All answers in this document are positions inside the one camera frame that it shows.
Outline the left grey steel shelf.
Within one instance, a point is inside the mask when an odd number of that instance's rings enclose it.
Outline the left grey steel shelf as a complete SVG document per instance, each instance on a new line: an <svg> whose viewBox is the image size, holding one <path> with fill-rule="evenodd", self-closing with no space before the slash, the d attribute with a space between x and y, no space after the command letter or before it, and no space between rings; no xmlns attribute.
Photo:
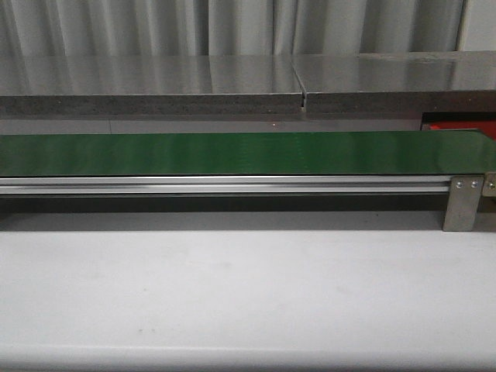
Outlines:
<svg viewBox="0 0 496 372"><path fill-rule="evenodd" d="M3 57L3 117L297 115L290 58Z"/></svg>

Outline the grey steel shelf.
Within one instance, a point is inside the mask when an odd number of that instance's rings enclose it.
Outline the grey steel shelf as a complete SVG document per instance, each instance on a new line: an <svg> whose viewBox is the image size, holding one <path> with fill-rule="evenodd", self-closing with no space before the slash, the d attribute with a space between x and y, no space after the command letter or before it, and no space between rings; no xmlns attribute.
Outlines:
<svg viewBox="0 0 496 372"><path fill-rule="evenodd" d="M3 117L297 115L290 58L3 57Z"/></svg>
<svg viewBox="0 0 496 372"><path fill-rule="evenodd" d="M301 55L292 62L308 114L495 110L493 51Z"/></svg>

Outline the green conveyor belt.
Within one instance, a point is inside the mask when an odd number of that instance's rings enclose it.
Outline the green conveyor belt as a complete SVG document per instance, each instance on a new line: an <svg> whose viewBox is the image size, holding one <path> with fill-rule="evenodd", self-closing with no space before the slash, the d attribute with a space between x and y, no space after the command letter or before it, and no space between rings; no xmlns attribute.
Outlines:
<svg viewBox="0 0 496 372"><path fill-rule="evenodd" d="M4 177L485 174L478 131L7 135Z"/></svg>

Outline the right grey steel shelf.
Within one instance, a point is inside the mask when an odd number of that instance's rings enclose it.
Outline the right grey steel shelf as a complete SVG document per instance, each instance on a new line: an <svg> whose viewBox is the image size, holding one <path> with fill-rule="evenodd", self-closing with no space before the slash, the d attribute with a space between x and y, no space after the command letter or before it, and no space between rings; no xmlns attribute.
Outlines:
<svg viewBox="0 0 496 372"><path fill-rule="evenodd" d="M493 51L301 55L292 62L308 114L495 110Z"/></svg>

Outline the red plastic bin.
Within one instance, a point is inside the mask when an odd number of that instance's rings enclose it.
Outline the red plastic bin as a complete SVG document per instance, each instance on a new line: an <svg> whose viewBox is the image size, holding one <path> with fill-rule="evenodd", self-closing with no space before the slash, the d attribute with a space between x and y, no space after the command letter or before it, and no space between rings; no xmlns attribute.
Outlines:
<svg viewBox="0 0 496 372"><path fill-rule="evenodd" d="M423 130L478 130L495 140L495 112L431 112L422 115Z"/></svg>

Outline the grey pleated curtain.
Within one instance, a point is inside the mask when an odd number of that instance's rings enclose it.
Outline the grey pleated curtain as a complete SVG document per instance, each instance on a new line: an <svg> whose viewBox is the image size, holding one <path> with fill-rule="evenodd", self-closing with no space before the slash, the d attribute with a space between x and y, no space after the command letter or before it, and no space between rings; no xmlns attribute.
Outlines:
<svg viewBox="0 0 496 372"><path fill-rule="evenodd" d="M462 1L3 1L4 56L451 51Z"/></svg>

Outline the steel conveyor support bracket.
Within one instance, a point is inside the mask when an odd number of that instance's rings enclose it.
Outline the steel conveyor support bracket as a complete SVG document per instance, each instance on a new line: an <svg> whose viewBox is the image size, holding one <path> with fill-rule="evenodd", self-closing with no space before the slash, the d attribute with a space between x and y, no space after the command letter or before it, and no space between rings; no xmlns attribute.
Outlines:
<svg viewBox="0 0 496 372"><path fill-rule="evenodd" d="M451 179L443 223L445 232L469 232L473 229L483 184L484 177L480 175Z"/></svg>

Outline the aluminium conveyor side rail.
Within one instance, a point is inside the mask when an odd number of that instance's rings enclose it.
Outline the aluminium conveyor side rail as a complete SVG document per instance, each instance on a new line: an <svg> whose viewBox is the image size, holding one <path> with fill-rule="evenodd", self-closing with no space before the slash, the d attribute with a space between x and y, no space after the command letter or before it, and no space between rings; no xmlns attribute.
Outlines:
<svg viewBox="0 0 496 372"><path fill-rule="evenodd" d="M3 177L1 196L437 193L450 176Z"/></svg>

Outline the conveyor end bracket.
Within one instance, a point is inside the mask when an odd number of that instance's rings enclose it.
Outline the conveyor end bracket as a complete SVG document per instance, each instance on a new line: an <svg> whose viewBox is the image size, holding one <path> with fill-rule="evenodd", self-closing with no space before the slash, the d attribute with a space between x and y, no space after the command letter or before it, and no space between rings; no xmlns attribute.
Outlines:
<svg viewBox="0 0 496 372"><path fill-rule="evenodd" d="M487 172L481 189L481 211L495 213L496 209L496 173Z"/></svg>

